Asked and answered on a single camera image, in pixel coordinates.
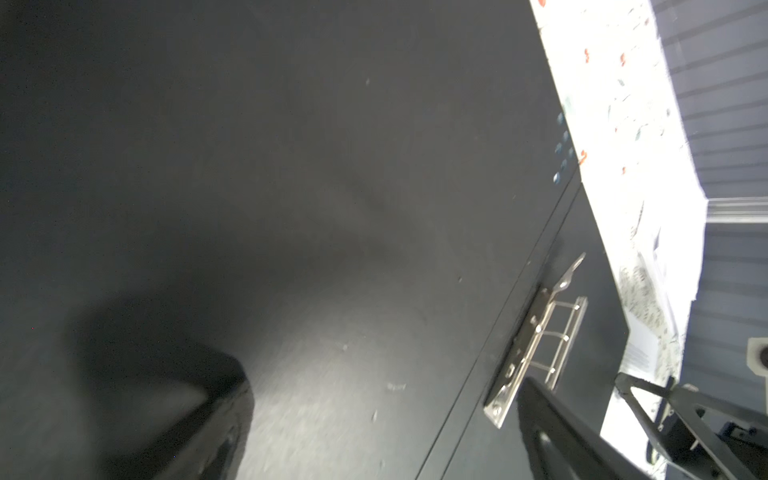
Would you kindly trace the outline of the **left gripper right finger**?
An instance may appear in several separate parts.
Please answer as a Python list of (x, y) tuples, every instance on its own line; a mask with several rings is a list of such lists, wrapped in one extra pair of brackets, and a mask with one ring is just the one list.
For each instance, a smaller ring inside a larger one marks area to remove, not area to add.
[(518, 423), (535, 479), (645, 479), (647, 475), (577, 418), (541, 382), (517, 393)]

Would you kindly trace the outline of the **teal black clip folder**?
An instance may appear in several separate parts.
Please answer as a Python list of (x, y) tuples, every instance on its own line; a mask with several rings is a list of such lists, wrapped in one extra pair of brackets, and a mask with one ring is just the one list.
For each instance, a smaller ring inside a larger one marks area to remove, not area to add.
[(1, 475), (145, 479), (244, 375), (241, 479), (526, 479), (532, 294), (627, 335), (531, 1), (5, 1)]

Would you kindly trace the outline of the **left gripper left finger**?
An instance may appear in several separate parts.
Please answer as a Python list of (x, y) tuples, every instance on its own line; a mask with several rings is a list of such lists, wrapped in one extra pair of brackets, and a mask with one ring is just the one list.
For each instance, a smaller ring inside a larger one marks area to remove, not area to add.
[(206, 400), (136, 454), (107, 460), (109, 479), (235, 479), (254, 410), (240, 362), (222, 354), (221, 373), (197, 384)]

